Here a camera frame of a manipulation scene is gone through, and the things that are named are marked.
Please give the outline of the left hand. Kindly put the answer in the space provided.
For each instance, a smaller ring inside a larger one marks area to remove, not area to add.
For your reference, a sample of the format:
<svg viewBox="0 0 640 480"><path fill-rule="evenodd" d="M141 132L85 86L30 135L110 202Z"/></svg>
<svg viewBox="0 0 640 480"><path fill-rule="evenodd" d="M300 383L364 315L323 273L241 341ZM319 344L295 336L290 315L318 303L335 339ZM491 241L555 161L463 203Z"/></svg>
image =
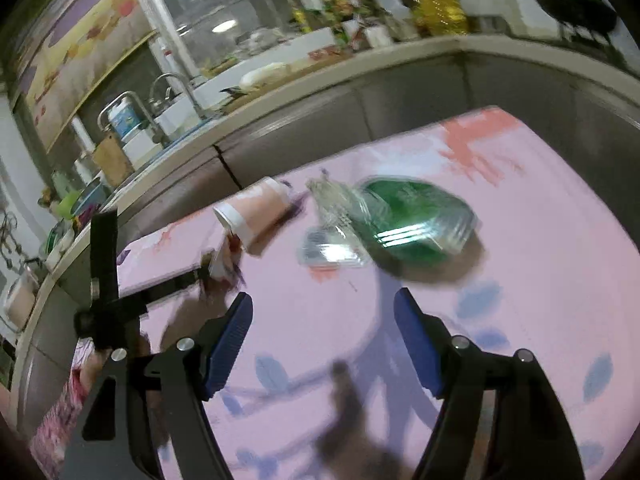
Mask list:
<svg viewBox="0 0 640 480"><path fill-rule="evenodd" d="M96 378L99 377L104 364L111 357L113 350L93 351L90 356L82 363L79 380L81 385L87 392L91 390ZM134 356L147 356L151 352L151 346L146 333L141 333L138 336L137 342L134 344Z"/></svg>

